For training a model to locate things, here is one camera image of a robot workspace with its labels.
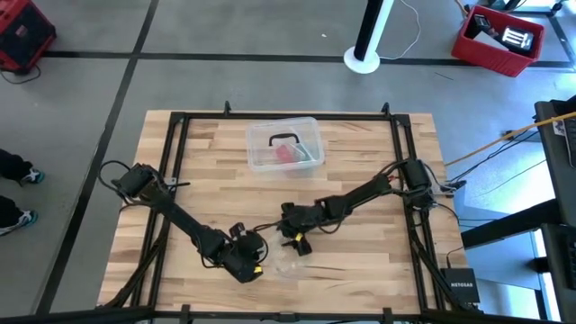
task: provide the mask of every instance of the sneaker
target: sneaker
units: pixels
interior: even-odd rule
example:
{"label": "sneaker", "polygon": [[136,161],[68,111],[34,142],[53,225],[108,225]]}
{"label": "sneaker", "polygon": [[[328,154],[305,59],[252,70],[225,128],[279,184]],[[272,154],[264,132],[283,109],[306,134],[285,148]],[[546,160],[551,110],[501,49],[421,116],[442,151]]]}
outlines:
{"label": "sneaker", "polygon": [[44,180],[44,173],[39,169],[30,168],[30,173],[20,180],[21,183],[37,185]]}
{"label": "sneaker", "polygon": [[9,228],[0,229],[0,237],[10,234],[15,230],[23,229],[31,226],[38,220],[38,213],[36,211],[23,211],[22,216],[18,219],[18,224]]}

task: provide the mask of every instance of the gray floor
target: gray floor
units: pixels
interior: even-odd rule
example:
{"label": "gray floor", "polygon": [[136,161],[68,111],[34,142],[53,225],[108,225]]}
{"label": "gray floor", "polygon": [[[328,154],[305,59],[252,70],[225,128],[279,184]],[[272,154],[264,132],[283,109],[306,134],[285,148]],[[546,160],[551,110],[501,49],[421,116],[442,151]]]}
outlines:
{"label": "gray floor", "polygon": [[[406,57],[449,59],[462,21],[457,7],[452,1],[407,2],[418,9],[423,31]],[[36,3],[57,26],[54,50],[131,52],[149,0]],[[353,0],[160,0],[143,51],[338,56],[354,44],[363,10],[363,4]],[[566,17],[562,25],[564,20],[573,23],[573,16]],[[549,22],[535,22],[547,31],[542,59],[566,61]],[[566,27],[572,40],[573,27]],[[397,2],[379,53],[399,55],[416,32],[413,12]],[[34,227],[0,238],[0,317],[35,309],[126,64],[115,59],[44,58],[40,79],[26,85],[0,83],[3,149],[23,154],[48,174],[38,187],[0,183],[0,194],[37,209],[41,216]],[[340,63],[140,60],[106,158],[133,160],[149,109],[221,110],[230,100],[235,110],[375,112],[387,101],[394,112],[433,113],[442,153],[449,161],[501,131],[530,123],[534,102],[574,95],[572,72],[529,68],[509,78],[477,67],[384,65],[360,76]],[[470,176],[466,205],[510,213],[531,203],[521,194],[531,193],[531,200],[550,195],[545,166],[516,179],[526,190],[506,191],[505,200],[499,198],[506,186],[482,195],[543,158],[541,147],[533,144],[519,145],[507,154]],[[451,167],[449,174],[456,175],[479,158]],[[54,311],[94,307],[119,206],[111,193],[96,186]],[[489,296],[487,311],[502,312],[490,305],[505,294],[494,297],[501,290],[491,282],[482,284]]]}

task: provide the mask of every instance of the wooden table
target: wooden table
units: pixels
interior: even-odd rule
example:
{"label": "wooden table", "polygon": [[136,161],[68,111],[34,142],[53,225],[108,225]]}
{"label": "wooden table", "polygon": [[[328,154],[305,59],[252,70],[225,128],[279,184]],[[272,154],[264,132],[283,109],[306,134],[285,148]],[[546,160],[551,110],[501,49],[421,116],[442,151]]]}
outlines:
{"label": "wooden table", "polygon": [[[148,112],[135,161],[158,167],[170,113]],[[410,119],[418,157],[444,179],[432,115],[416,113]],[[247,228],[278,221],[281,203],[312,204],[316,198],[344,194],[395,160],[389,122],[319,121],[326,163],[312,177],[255,174],[247,163],[249,122],[193,120],[188,131],[180,181],[192,185],[178,189],[176,202],[198,221],[225,231],[238,221]],[[446,198],[438,201],[452,206]],[[99,303],[108,302],[136,268],[148,214],[144,207],[121,213]],[[460,231],[454,215],[444,209],[432,210],[429,220],[443,266],[446,253],[462,245]],[[395,314],[420,313],[398,196],[377,198],[358,208],[333,235],[309,233],[314,250],[309,256],[298,258],[291,248],[279,248],[273,229],[262,234],[271,244],[265,274],[241,284],[223,269],[203,268],[190,239],[172,225],[157,309],[180,311],[182,304],[190,304],[192,311],[373,314],[390,307]],[[466,266],[462,250],[452,253],[450,260],[453,266]],[[431,279],[422,268],[428,305],[433,307]]]}

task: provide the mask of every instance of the white cable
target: white cable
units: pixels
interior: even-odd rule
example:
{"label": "white cable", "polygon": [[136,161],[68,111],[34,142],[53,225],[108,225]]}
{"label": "white cable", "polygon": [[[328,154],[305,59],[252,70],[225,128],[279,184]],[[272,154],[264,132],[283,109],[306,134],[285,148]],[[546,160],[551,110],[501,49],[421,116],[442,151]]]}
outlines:
{"label": "white cable", "polygon": [[420,26],[420,17],[418,15],[418,10],[416,10],[413,6],[407,4],[406,1],[404,1],[404,0],[400,0],[400,1],[404,5],[406,5],[408,8],[412,9],[414,14],[416,15],[416,23],[418,24],[418,34],[416,35],[416,39],[408,46],[408,48],[406,50],[404,50],[402,55],[398,56],[397,58],[380,57],[380,59],[391,59],[391,60],[402,59],[404,57],[404,55],[406,55],[406,53],[408,53],[408,51],[412,48],[412,46],[414,46],[418,42],[418,40],[420,39],[420,33],[422,32],[422,26]]}

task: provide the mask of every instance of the red crate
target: red crate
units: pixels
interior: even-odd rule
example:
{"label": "red crate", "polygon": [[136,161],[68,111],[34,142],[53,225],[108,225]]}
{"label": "red crate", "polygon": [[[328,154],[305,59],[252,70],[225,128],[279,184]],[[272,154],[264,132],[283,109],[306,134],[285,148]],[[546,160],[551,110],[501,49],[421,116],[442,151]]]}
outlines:
{"label": "red crate", "polygon": [[[532,52],[529,57],[513,53],[508,50],[497,49],[490,45],[469,39],[464,36],[470,20],[474,14],[483,14],[490,21],[496,32],[502,33],[507,26],[518,28],[534,34]],[[536,62],[540,57],[540,50],[544,42],[544,27],[537,23],[527,22],[500,13],[489,8],[476,5],[466,23],[458,33],[458,38],[452,49],[452,56],[466,62],[485,67],[509,77],[517,77],[527,66]]]}

